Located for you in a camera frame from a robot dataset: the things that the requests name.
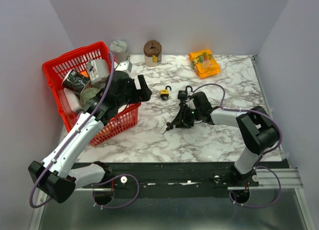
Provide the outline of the black key bunch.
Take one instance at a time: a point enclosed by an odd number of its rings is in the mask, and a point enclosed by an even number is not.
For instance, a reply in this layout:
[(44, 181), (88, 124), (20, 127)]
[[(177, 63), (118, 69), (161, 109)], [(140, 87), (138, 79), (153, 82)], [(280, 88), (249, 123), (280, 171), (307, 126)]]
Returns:
[(172, 130), (173, 128), (174, 128), (174, 126), (170, 122), (167, 122), (166, 128), (165, 128), (165, 130), (164, 130), (164, 132), (162, 134), (164, 134), (167, 131)]

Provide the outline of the yellow padlock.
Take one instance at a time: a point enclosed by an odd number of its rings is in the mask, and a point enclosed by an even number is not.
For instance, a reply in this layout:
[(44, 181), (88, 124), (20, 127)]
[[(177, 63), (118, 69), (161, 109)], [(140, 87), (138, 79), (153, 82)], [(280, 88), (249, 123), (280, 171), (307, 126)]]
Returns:
[(169, 93), (171, 92), (171, 90), (172, 88), (169, 85), (167, 85), (165, 89), (162, 89), (160, 91), (160, 98), (162, 101), (167, 101), (169, 99)]

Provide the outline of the black padlock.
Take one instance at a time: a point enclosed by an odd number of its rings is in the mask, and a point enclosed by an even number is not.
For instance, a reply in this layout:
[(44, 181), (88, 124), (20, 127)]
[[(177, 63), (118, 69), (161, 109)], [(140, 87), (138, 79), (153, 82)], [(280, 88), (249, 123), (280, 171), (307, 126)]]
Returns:
[(187, 85), (184, 90), (178, 91), (177, 98), (178, 100), (180, 100), (180, 102), (184, 102), (189, 98), (190, 94), (188, 90), (190, 90), (190, 92), (193, 93), (193, 88), (190, 85)]

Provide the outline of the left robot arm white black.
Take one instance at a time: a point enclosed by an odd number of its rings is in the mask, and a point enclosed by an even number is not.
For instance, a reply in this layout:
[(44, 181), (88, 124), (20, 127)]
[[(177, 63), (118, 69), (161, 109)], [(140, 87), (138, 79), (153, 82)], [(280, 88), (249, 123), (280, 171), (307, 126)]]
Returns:
[(64, 140), (41, 162), (33, 161), (28, 171), (34, 183), (58, 203), (66, 201), (75, 189), (90, 184), (104, 188), (111, 180), (111, 169), (94, 162), (87, 167), (72, 169), (76, 159), (89, 142), (118, 115), (122, 106), (149, 101), (152, 91), (143, 75), (138, 75), (140, 89), (124, 71), (112, 71), (105, 90), (91, 98), (74, 127)]

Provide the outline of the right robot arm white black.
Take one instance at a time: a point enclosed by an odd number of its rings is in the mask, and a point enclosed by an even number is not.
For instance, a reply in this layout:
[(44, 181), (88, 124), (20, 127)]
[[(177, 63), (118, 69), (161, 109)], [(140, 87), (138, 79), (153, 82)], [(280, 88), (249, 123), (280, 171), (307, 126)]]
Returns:
[(238, 112), (223, 110), (212, 107), (204, 92), (194, 93), (188, 102), (184, 96), (179, 100), (179, 112), (172, 122), (166, 124), (167, 131), (192, 128), (196, 121), (239, 129), (245, 148), (230, 168), (229, 180), (235, 186), (247, 181), (247, 175), (253, 171), (264, 151), (280, 140), (279, 128), (261, 106)]

